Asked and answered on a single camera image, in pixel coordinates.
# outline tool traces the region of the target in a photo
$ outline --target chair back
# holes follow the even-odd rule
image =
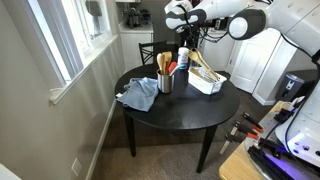
[[[152,43],[139,43],[142,65],[145,65],[150,59],[156,63],[156,57],[159,53],[167,51],[167,41],[158,41]]]

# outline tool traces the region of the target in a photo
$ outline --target wooden spoon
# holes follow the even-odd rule
[[[197,63],[199,63],[200,66],[204,68],[204,70],[209,74],[209,76],[214,81],[218,81],[219,80],[219,76],[210,68],[210,66],[208,66],[207,63],[205,63],[205,61],[203,59],[200,59],[200,57],[199,57],[197,52],[189,51],[188,56],[189,56],[190,59],[192,59],[192,60],[196,61]]]
[[[196,53],[198,54],[198,57],[200,58],[200,60],[207,66],[209,67],[209,69],[211,70],[211,72],[213,73],[213,75],[219,80],[219,76],[217,75],[216,72],[214,72],[210,66],[206,63],[206,61],[202,58],[202,55],[200,53],[200,51],[198,49],[195,49]]]
[[[199,78],[201,78],[202,80],[206,81],[207,83],[210,83],[210,81],[207,80],[206,78],[204,78],[203,76],[201,76],[199,71],[197,71],[196,69],[190,68],[189,71],[192,72],[193,74],[195,74],[196,76],[198,76]]]
[[[164,61],[164,59],[162,58],[163,56],[162,56],[162,54],[161,53],[159,53],[158,55],[157,55],[157,63],[158,63],[158,66],[159,66],[159,72],[160,72],[160,74],[161,75],[163,75],[163,63],[165,62]]]
[[[171,51],[168,51],[168,52],[163,52],[162,54],[164,54],[165,61],[166,61],[165,73],[168,74],[168,69],[169,69],[170,63],[172,61],[172,53],[171,53]]]

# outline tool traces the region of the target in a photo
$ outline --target round black table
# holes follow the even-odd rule
[[[157,66],[140,66],[125,73],[117,82],[114,93],[123,93],[131,78],[157,79]],[[159,92],[149,112],[123,108],[131,155],[136,155],[133,120],[163,130],[206,129],[197,172],[200,173],[217,126],[231,118],[238,110],[238,90],[225,81],[218,93],[206,95],[188,83],[188,71],[179,70],[174,75],[174,90],[169,94]]]

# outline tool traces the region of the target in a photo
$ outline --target wooden desk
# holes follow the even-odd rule
[[[284,109],[289,107],[279,101],[270,112],[279,112],[280,106]],[[261,173],[254,167],[245,150],[244,142],[229,156],[229,158],[220,166],[219,176],[224,180],[247,180],[247,179],[265,179]]]

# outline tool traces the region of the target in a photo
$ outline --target kitchen counter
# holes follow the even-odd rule
[[[128,33],[128,34],[146,34],[153,33],[153,25],[152,23],[141,25],[141,27],[129,28],[124,22],[119,24],[120,33]]]

